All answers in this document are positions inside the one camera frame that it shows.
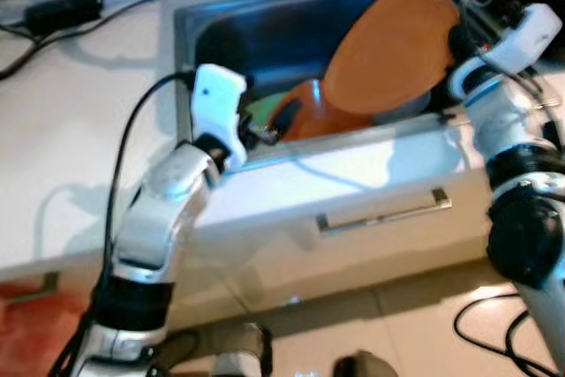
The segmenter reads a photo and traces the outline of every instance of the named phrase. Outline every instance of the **cable connector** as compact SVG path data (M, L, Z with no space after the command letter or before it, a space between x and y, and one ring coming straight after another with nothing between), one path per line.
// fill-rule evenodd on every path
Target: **cable connector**
M100 0L48 0L27 8L24 22L31 34L45 36L96 21L101 11Z

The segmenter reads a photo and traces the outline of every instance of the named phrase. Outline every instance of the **tiled floor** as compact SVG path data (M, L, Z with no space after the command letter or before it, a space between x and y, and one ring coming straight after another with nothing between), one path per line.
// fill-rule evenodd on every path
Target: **tiled floor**
M331 375L336 358L358 349L386 359L401 377L521 376L514 365L458 339L457 312L476 298L512 292L485 262L450 268L369 290L361 290L248 317L275 335L275 375ZM524 309L518 299L495 300L472 311L463 330L501 344L508 324ZM202 329L194 359L178 369L210 370L211 353L237 324L228 320ZM516 349L551 367L538 330L527 322Z

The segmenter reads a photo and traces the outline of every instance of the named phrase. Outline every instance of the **robotic arm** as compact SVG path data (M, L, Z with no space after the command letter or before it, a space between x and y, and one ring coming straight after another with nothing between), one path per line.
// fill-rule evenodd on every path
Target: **robotic arm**
M528 306L559 370L565 370L565 158L544 138L524 90L507 75L534 64L561 29L549 7L526 8L520 25L458 68L451 93L463 100L475 148L493 190L487 253Z
M97 294L71 377L167 375L154 363L166 336L173 286L185 240L224 170L246 153L237 128L245 79L206 64L192 95L195 141L183 144L144 177L112 250L111 276Z

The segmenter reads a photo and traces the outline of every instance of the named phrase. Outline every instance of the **stainless steel sink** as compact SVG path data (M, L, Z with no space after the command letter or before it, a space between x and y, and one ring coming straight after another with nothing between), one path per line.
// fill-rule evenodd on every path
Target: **stainless steel sink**
M323 76L335 50L375 0L230 0L176 11L177 68L213 63L252 77L252 97L290 90ZM179 130L190 133L187 93L177 91ZM438 125L439 111L453 106L442 87L421 117L250 153L248 166L285 161L313 152L420 132Z

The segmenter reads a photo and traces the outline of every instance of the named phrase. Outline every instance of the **white countertop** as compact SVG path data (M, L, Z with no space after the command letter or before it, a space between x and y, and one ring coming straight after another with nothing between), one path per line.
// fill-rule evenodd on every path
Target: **white countertop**
M99 254L125 120L141 94L174 68L169 10L150 5L133 11L56 45L0 82L0 280ZM0 35L0 66L24 46ZM562 73L549 79L565 87ZM174 144L173 91L171 85L155 96L135 126L122 205L147 165ZM471 136L469 126L445 128L229 175L200 217L197 236L226 224L313 214L366 192L478 169L482 160ZM417 168L411 157L419 158Z

